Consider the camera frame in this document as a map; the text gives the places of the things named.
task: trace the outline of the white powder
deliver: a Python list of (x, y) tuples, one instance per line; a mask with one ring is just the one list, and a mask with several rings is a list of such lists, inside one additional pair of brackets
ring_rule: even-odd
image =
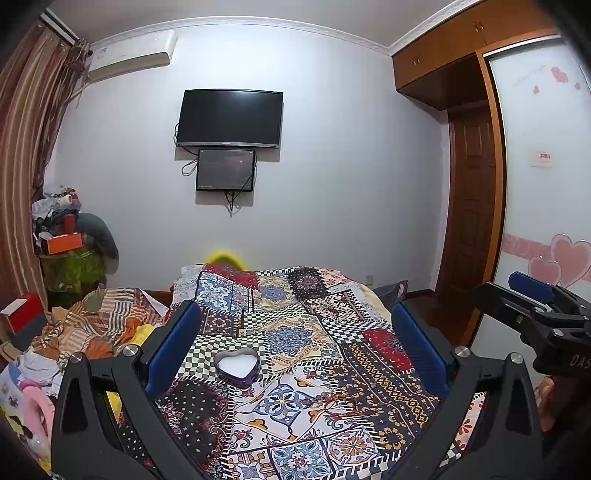
[(244, 353), (237, 356), (227, 356), (217, 363), (220, 369), (237, 378), (245, 378), (255, 365), (256, 357)]

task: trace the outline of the yellow pillow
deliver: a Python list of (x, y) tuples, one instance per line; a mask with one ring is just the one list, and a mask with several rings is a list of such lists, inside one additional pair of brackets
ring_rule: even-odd
[[(126, 345), (129, 345), (131, 343), (134, 343), (135, 345), (142, 345), (146, 341), (146, 339), (152, 334), (154, 328), (154, 326), (148, 324), (139, 326), (135, 331), (134, 337), (128, 343), (126, 343)], [(122, 407), (119, 394), (114, 392), (107, 392), (107, 398), (109, 399), (109, 403), (111, 404), (111, 410), (113, 410), (115, 418), (118, 419), (119, 415), (121, 415)]]

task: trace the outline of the wall-mounted air conditioner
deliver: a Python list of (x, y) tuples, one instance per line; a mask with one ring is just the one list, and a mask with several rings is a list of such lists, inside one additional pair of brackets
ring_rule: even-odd
[(123, 73), (168, 65), (176, 44), (174, 30), (118, 41), (93, 53), (88, 78), (97, 82)]

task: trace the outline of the wall-mounted tv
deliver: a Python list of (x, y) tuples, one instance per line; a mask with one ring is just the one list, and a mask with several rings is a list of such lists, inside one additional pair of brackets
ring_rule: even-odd
[(177, 145), (279, 148), (282, 92), (185, 90)]

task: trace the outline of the striped fabric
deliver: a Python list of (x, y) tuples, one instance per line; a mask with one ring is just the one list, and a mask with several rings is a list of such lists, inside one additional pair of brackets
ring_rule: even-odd
[(100, 288), (74, 304), (63, 322), (45, 326), (31, 345), (63, 367), (78, 351), (90, 359), (110, 357), (131, 340), (138, 326), (160, 322), (138, 288)]

